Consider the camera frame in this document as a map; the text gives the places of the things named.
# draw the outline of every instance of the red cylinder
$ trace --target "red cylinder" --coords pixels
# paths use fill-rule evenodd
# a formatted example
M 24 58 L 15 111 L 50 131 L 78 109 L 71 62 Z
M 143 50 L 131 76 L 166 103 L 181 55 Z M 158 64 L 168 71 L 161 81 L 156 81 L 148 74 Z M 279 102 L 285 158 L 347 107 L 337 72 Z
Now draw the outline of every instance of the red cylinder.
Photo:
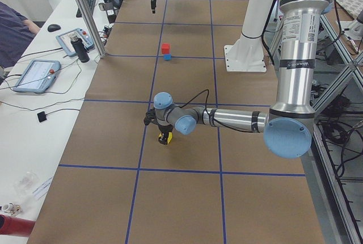
M 0 214 L 0 234 L 29 237 L 35 221 Z

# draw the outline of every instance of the white table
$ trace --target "white table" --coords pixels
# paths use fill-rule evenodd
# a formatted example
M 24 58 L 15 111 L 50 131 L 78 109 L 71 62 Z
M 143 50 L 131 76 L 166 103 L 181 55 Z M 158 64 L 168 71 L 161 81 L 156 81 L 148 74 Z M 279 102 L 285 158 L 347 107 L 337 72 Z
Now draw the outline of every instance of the white table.
M 99 2 L 101 1 L 96 1 L 93 16 L 98 30 L 102 31 L 103 27 L 108 25 L 108 20 L 105 12 L 99 10 L 97 6 Z M 75 0 L 62 0 L 24 54 L 59 48 L 59 43 L 55 37 L 63 32 L 77 27 L 88 30 L 83 19 L 75 17 L 77 8 Z M 47 27 L 50 24 L 59 24 L 61 30 L 48 32 Z M 62 68 L 71 65 L 60 71 L 55 83 L 47 91 L 66 91 L 80 72 L 80 69 L 82 69 L 76 82 L 66 94 L 47 93 L 36 95 L 4 89 L 0 90 L 0 101 L 35 109 L 56 102 L 83 98 L 95 73 L 96 61 L 99 59 L 98 53 L 95 49 L 92 50 L 89 54 L 90 61 L 85 64 L 81 62 L 72 64 L 77 57 L 64 56 L 65 52 L 63 50 L 27 56 L 14 66 L 9 75 L 21 74 L 33 58 L 59 60 Z M 16 80 L 17 77 L 7 79 L 10 85 L 14 85 Z M 0 89 L 5 87 L 8 87 L 8 85 L 3 82 Z M 23 213 L 17 215 L 17 217 L 36 220 L 45 196 L 40 200 L 35 200 L 32 195 L 19 196 L 13 187 L 14 182 L 21 180 L 27 171 L 31 171 L 39 178 L 39 182 L 33 188 L 35 189 L 54 175 L 78 116 L 78 111 L 58 111 L 49 115 L 47 121 L 40 123 L 37 119 L 37 113 L 40 111 L 49 113 L 62 108 L 80 109 L 82 103 L 82 100 L 72 101 L 37 111 L 26 111 L 0 103 L 0 156 L 2 161 L 0 205 L 7 203 L 20 204 Z M 0 235 L 0 244 L 26 242 L 27 238 Z

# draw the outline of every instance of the white pillar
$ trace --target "white pillar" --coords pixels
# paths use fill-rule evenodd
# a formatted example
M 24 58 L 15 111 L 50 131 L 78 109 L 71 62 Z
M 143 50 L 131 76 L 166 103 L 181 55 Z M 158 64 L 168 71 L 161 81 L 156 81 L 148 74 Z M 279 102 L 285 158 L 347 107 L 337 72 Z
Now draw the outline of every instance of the white pillar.
M 273 0 L 250 0 L 242 33 L 234 45 L 225 45 L 227 71 L 266 72 L 264 52 L 259 37 L 265 26 Z

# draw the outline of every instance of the person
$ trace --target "person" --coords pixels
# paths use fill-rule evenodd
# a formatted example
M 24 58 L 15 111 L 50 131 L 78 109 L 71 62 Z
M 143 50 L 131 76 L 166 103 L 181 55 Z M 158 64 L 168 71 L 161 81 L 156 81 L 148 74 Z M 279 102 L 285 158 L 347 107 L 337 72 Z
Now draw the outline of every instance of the person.
M 14 66 L 39 31 L 34 22 L 0 2 L 0 66 Z

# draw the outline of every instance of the black bottle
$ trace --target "black bottle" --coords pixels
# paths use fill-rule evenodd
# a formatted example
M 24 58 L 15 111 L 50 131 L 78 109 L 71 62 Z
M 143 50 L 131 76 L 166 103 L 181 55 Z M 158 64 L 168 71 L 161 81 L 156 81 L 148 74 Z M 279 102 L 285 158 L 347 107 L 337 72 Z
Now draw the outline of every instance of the black bottle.
M 79 37 L 77 37 L 76 33 L 71 33 L 69 35 L 70 37 L 70 43 L 72 44 L 79 60 L 81 62 L 87 62 L 90 60 L 88 54 L 87 54 L 87 50 L 85 48 L 85 46 L 83 45 L 83 41 L 82 39 L 80 39 Z

